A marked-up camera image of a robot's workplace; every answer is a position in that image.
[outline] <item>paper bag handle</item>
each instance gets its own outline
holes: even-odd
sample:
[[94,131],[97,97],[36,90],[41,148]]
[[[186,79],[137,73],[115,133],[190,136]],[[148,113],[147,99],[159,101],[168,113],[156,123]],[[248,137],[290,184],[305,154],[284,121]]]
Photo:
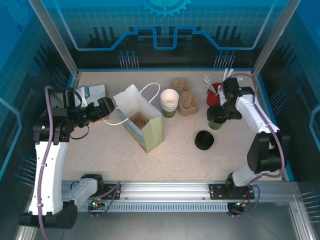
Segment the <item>paper bag handle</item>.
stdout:
[[159,89],[158,89],[158,92],[154,95],[154,97],[151,98],[151,100],[149,101],[149,103],[151,103],[151,101],[152,101],[153,99],[155,99],[155,97],[159,94],[159,92],[160,92],[160,84],[157,83],[157,82],[149,83],[147,86],[145,86],[145,87],[140,91],[140,94],[141,94],[143,90],[145,90],[147,87],[149,87],[149,86],[152,85],[152,84],[158,84]]

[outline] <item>brown cup carrier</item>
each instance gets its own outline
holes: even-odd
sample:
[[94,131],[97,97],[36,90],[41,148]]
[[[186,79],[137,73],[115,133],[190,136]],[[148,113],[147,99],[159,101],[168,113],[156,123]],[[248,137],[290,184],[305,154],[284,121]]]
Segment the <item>brown cup carrier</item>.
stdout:
[[199,110],[199,98],[191,92],[191,87],[185,78],[173,80],[170,88],[179,94],[178,109],[182,116],[186,117],[195,114]]

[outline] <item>enclosure floor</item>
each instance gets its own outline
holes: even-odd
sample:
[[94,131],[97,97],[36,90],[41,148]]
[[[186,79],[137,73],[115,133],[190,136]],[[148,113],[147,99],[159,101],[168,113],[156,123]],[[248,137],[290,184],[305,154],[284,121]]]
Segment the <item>enclosure floor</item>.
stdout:
[[[221,82],[222,71],[141,71],[83,72],[79,86],[105,84],[108,96],[124,91],[131,84],[141,90],[149,83],[161,85],[160,93],[176,78],[186,78],[200,106],[198,113],[184,117],[178,110],[173,118],[163,117],[164,141],[145,153],[124,126],[107,125],[103,120],[90,124],[89,134],[81,140],[70,140],[63,166],[63,180],[79,180],[83,174],[102,174],[110,181],[213,181],[225,180],[229,173],[247,164],[247,152],[255,134],[244,119],[228,120],[219,130],[211,130],[207,121],[207,88],[204,75],[211,82]],[[253,87],[249,78],[240,86]],[[151,99],[157,86],[142,95]],[[160,94],[152,104],[161,111]],[[109,116],[110,123],[120,121],[117,110]],[[214,136],[214,144],[203,151],[196,147],[195,137],[201,130]],[[87,128],[77,128],[73,137],[80,137]]]

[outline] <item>metal post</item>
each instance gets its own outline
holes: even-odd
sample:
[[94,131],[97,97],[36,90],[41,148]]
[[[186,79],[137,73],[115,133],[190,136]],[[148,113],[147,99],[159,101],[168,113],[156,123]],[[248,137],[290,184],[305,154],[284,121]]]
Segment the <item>metal post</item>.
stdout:
[[41,0],[28,0],[32,6],[35,14],[39,18],[41,24],[43,25],[46,33],[49,35],[51,41],[53,42],[55,48],[59,52],[62,60],[64,61],[66,67],[69,69],[70,73],[74,76],[78,76],[78,68],[68,51],[63,39],[61,38],[58,29],[56,28],[54,22],[52,21],[46,7]]
[[268,57],[270,56],[272,50],[274,49],[287,24],[289,23],[292,15],[296,11],[300,1],[301,0],[289,0],[286,4],[281,16],[279,17],[277,23],[273,28],[272,33],[270,34],[258,59],[253,66],[253,76],[257,76],[260,73],[262,67],[265,65]]

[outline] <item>black lid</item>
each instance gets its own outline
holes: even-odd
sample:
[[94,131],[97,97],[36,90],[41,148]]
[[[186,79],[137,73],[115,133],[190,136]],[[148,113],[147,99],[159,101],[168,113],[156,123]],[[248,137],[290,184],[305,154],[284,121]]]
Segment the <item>black lid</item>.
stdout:
[[210,106],[206,111],[206,118],[216,124],[223,124],[227,120],[226,110],[220,105]]
[[214,144],[214,136],[208,131],[200,131],[195,137],[194,143],[198,149],[208,150]]

